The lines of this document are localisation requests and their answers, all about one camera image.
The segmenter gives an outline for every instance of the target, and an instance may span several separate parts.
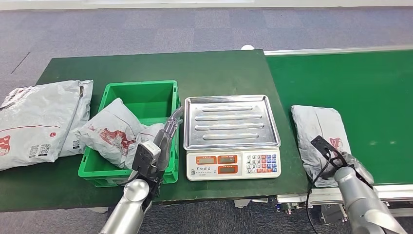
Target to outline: black cable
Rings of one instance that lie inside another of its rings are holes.
[[[311,189],[313,188],[314,184],[316,183],[316,181],[319,179],[319,177],[321,176],[321,174],[325,171],[325,169],[327,169],[328,164],[330,164],[330,160],[331,160],[331,154],[330,152],[327,153],[328,154],[328,160],[327,163],[325,164],[325,166],[322,168],[322,170],[320,171],[320,173],[316,176],[316,178],[313,180],[313,182],[311,182],[311,186],[307,191],[307,199],[305,200],[305,209],[307,211],[307,217],[308,217],[308,221],[310,221],[311,227],[313,227],[313,230],[316,234],[318,234],[316,227],[314,227],[313,221],[311,221],[310,218],[310,213],[308,212],[308,199],[310,198],[310,193],[311,193]]]
[[[126,184],[128,184],[128,183],[132,182],[132,181],[133,181],[133,180],[135,180],[136,178],[138,178],[138,176],[139,176],[139,171],[137,171],[137,172],[136,172],[136,174],[135,174],[132,178],[128,179],[128,180],[127,180],[127,181],[125,181],[125,182],[118,183],[118,185],[120,185],[120,186],[124,186],[124,185],[126,185]]]

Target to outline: white wall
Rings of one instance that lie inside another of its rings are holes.
[[[413,6],[413,0],[0,0],[1,10],[168,7]]]

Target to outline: barcode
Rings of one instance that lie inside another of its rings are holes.
[[[29,158],[36,156],[38,152],[38,145],[34,145],[30,148]]]
[[[46,156],[47,153],[48,153],[49,150],[50,150],[50,146],[51,146],[50,144],[41,145],[41,146],[40,146],[40,153],[39,153],[38,156]]]
[[[73,149],[79,149],[80,148],[80,141],[79,140],[74,140],[72,147],[73,147]]]

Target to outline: robotic arm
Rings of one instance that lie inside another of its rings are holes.
[[[184,108],[180,107],[169,117],[153,142],[146,141],[137,146],[133,172],[123,183],[123,196],[100,234],[138,233],[145,212],[159,195],[162,176],[169,163],[172,138],[182,123],[180,116],[183,111]]]
[[[335,155],[330,164],[336,170],[334,179],[343,196],[353,234],[407,234],[378,198],[377,191],[370,184],[373,178],[361,164],[349,165],[343,155],[321,136],[311,144],[327,160],[330,152]]]

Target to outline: grey carpet floor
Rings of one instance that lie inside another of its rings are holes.
[[[413,44],[411,7],[0,11],[0,22],[0,99],[35,84],[56,57]],[[87,209],[0,213],[0,234],[90,234],[105,220]],[[399,221],[413,233],[411,218]],[[347,223],[317,226],[349,233]],[[285,215],[273,203],[238,209],[215,201],[154,206],[141,233],[312,232],[303,210]]]

